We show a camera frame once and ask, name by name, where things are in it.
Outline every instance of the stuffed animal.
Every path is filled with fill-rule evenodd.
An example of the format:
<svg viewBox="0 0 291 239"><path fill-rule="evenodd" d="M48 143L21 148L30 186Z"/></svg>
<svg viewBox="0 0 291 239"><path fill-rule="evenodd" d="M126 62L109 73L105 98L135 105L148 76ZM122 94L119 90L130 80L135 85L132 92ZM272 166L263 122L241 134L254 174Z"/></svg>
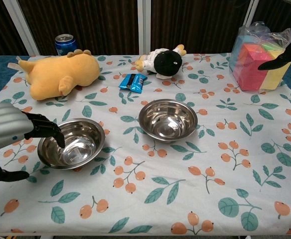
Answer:
<svg viewBox="0 0 291 239"><path fill-rule="evenodd" d="M148 70L156 73L156 77L159 79L170 79L175 75L181 65L181 56L186 54L184 45L178 45L174 50L168 50L165 48L156 49L150 52L148 55L142 55L138 61L136 61L136 69L138 71Z"/></svg>
<svg viewBox="0 0 291 239"><path fill-rule="evenodd" d="M18 61L27 73L30 95L35 100L66 96L76 86L88 86L99 76L99 64L89 50L77 49L66 56L47 57L35 62Z"/></svg>

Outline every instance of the soda can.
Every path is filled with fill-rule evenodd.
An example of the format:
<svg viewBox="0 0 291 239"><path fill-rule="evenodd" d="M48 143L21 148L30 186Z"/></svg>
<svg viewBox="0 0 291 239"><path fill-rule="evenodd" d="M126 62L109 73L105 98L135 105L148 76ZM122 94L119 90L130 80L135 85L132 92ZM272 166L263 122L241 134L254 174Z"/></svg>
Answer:
<svg viewBox="0 0 291 239"><path fill-rule="evenodd" d="M61 34L55 38L58 56L65 56L68 52L78 49L76 39L70 34Z"/></svg>

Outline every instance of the plastic bag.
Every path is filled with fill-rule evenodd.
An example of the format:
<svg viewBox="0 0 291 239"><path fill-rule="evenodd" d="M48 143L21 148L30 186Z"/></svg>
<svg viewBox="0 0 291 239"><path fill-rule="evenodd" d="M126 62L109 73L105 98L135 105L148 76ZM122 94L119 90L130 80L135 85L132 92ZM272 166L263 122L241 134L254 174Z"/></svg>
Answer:
<svg viewBox="0 0 291 239"><path fill-rule="evenodd" d="M243 91L274 90L289 64L279 69L259 71L264 62L276 59L291 43L291 29L270 32L263 22L242 26L229 61L230 71Z"/></svg>

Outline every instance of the table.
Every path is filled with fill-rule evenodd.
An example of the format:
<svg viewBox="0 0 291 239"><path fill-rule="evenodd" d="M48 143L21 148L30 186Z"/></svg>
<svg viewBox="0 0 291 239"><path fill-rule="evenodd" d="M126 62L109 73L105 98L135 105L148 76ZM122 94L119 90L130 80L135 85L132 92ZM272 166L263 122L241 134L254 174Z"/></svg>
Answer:
<svg viewBox="0 0 291 239"><path fill-rule="evenodd" d="M138 56L97 56L98 80L42 102L17 72L0 102L55 122L90 118L106 143L96 160L68 171L39 161L37 138L1 149L0 166L31 177L0 182L0 235L291 234L291 90L281 82L241 92L228 57L187 54L178 75L149 75L136 94L118 85L137 72ZM195 133L164 144L141 130L141 108L163 98L193 107Z"/></svg>

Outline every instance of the metal bowl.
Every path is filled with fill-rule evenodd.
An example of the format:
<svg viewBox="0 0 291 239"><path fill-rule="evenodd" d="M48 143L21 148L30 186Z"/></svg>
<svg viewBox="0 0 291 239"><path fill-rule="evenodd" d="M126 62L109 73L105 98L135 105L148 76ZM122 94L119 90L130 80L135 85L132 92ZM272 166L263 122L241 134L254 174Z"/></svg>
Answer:
<svg viewBox="0 0 291 239"><path fill-rule="evenodd" d="M188 105L169 99L152 101L139 113L141 128L152 138L172 142L192 134L197 116Z"/></svg>
<svg viewBox="0 0 291 239"><path fill-rule="evenodd" d="M105 143L102 127L90 119L70 119L58 125L65 136L65 148L60 148L53 137L42 138L38 156L47 166L74 169L91 161Z"/></svg>

